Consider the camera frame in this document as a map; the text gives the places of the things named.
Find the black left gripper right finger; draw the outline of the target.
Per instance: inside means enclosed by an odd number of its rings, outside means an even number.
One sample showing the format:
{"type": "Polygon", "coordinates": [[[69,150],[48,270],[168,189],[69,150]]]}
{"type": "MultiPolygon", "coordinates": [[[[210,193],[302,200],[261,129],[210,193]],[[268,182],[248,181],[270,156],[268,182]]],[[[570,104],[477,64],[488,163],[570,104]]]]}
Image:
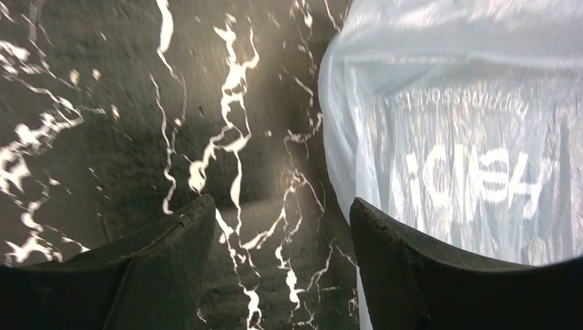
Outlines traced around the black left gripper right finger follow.
{"type": "Polygon", "coordinates": [[[582,259],[542,267],[481,256],[357,198],[351,235],[374,329],[581,329],[582,259]]]}

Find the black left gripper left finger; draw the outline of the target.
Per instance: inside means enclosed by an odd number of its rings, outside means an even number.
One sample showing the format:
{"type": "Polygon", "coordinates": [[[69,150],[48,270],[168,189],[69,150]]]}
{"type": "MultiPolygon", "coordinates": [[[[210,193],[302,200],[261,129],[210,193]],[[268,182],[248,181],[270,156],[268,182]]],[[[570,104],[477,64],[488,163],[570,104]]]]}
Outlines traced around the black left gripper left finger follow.
{"type": "Polygon", "coordinates": [[[2,329],[194,329],[215,201],[64,261],[1,267],[2,329]]]}

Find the translucent blue plastic bag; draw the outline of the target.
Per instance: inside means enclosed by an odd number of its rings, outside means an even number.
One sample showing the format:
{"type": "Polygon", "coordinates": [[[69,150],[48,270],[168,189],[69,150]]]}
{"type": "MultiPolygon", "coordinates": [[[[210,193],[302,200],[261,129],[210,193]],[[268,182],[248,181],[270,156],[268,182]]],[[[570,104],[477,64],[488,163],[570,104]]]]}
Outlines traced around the translucent blue plastic bag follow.
{"type": "Polygon", "coordinates": [[[354,1],[318,79],[329,178],[468,252],[582,259],[582,2],[354,1]]]}

